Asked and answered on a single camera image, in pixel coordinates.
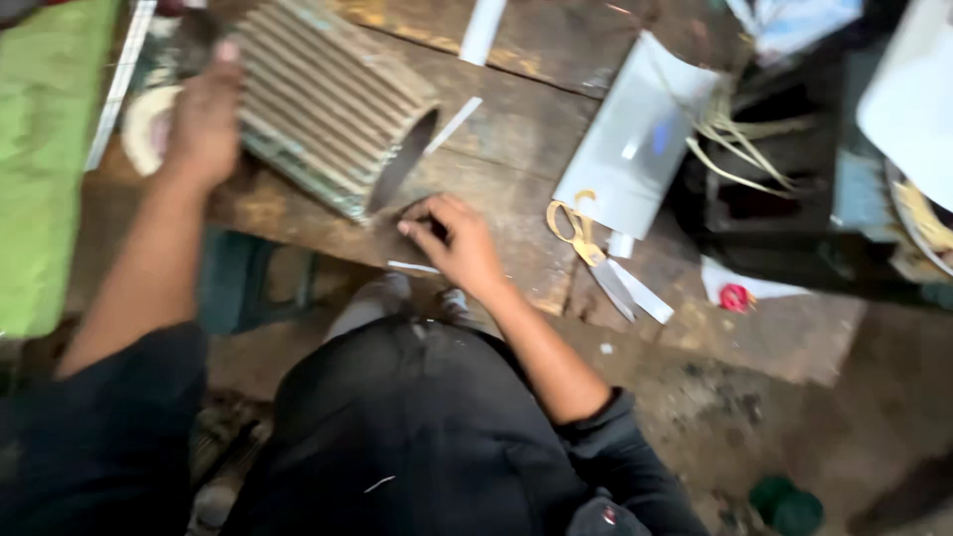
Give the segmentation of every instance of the wooden board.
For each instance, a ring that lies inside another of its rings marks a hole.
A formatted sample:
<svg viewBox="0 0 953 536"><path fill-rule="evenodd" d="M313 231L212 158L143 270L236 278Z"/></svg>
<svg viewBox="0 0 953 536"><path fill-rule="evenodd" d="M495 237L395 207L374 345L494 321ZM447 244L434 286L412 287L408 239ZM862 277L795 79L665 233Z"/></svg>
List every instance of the wooden board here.
<svg viewBox="0 0 953 536"><path fill-rule="evenodd" d="M826 294L762 300L746 315L721 309L705 295L698 253L664 211L633 257L617 261L675 309L668 323L644 316L630 324L585 270L575 275L567 316L793 383L833 385L865 311L861 299Z"/></svg>
<svg viewBox="0 0 953 536"><path fill-rule="evenodd" d="M513 283L536 307L561 314L576 253L546 226L551 182L454 151L437 150L422 161L397 199L367 227L338 217L268 169L217 190L210 217L238 231L353 262L426 265L414 244L397 232L396 216L407 204L440 191L454 192L486 216Z"/></svg>
<svg viewBox="0 0 953 536"><path fill-rule="evenodd" d="M331 0L348 20L459 54L475 1ZM619 0L632 13L646 5ZM487 64L602 98L639 33L637 15L591 0L514 0L507 4Z"/></svg>
<svg viewBox="0 0 953 536"><path fill-rule="evenodd" d="M374 38L438 88L449 111L440 127L471 96L478 94L483 104L441 149L418 163L391 206L367 228L336 216L260 163L244 166L215 192L210 217L238 231L373 266L388 260L424 263L396 232L395 214L430 193L454 192L490 222L514 283L537 307L560 314L577 257L549 231L545 211L598 103L404 40ZM87 180L144 184L117 141L108 149L103 173Z"/></svg>
<svg viewBox="0 0 953 536"><path fill-rule="evenodd" d="M329 0L344 18L459 54L475 0ZM727 70L742 44L738 20L709 0L512 0L487 65L604 98L643 28L683 61Z"/></svg>

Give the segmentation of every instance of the scissors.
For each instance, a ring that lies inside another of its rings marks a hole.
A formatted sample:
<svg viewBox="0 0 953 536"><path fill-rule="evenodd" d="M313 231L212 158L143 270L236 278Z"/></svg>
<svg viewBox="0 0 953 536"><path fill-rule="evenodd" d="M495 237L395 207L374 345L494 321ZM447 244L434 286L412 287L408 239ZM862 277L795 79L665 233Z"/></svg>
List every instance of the scissors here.
<svg viewBox="0 0 953 536"><path fill-rule="evenodd" d="M576 194L576 206L579 206L579 201L584 198L595 201L596 193L592 190L582 190ZM559 207L562 207L566 216L569 217L569 222L573 224L574 233L572 238L564 237L556 226L556 210ZM573 244L576 253L589 265L589 271L596 278L598 286L605 292L618 311L630 322L635 321L635 311L638 308L632 294L629 293L629 290L622 284L622 280L613 271L606 260L605 254L602 253L602 249L593 242L593 220L580 211L570 208L562 201L553 201L546 209L546 222L549 223L549 228L560 240Z"/></svg>

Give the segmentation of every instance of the hand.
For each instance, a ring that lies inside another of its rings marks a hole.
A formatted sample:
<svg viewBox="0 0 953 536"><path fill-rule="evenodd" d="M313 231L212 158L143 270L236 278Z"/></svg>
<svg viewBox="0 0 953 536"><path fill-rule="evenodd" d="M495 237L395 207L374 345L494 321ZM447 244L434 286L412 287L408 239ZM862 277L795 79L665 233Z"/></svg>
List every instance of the hand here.
<svg viewBox="0 0 953 536"><path fill-rule="evenodd" d="M438 238L427 218L447 230ZM413 240L434 267L450 282L483 302L501 286L506 275L483 216L450 194L437 194L414 203L404 212L397 230Z"/></svg>
<svg viewBox="0 0 953 536"><path fill-rule="evenodd" d="M175 99L172 132L160 172L207 194L238 160L238 100L242 70L238 47L223 41L212 64L186 80Z"/></svg>

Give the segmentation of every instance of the man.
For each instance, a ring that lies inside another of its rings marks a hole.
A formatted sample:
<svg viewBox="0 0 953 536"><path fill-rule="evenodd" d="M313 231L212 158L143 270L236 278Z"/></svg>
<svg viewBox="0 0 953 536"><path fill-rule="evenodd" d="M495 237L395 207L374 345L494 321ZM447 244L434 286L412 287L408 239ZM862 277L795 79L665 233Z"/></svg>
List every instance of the man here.
<svg viewBox="0 0 953 536"><path fill-rule="evenodd" d="M0 497L4 534L185 530L205 388L195 278L206 200L239 151L236 59L224 43L186 82L165 163L57 381L5 420L19 456ZM640 435L632 397L507 281L480 215L431 196L398 229L483 304L508 346L388 316L399 307L384 297L406 297L399 278L362 290L284 379L224 534L706 533Z"/></svg>

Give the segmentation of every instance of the right hand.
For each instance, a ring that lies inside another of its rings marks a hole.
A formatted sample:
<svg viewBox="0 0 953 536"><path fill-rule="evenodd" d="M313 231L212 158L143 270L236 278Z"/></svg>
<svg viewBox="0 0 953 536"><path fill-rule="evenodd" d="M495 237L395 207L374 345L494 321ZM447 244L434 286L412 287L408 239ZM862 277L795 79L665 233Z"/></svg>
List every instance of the right hand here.
<svg viewBox="0 0 953 536"><path fill-rule="evenodd" d="M434 235L428 218L446 228L446 240ZM436 194L421 199L407 208L397 230L413 240L444 277L475 299L485 301L506 285L490 228L459 198Z"/></svg>

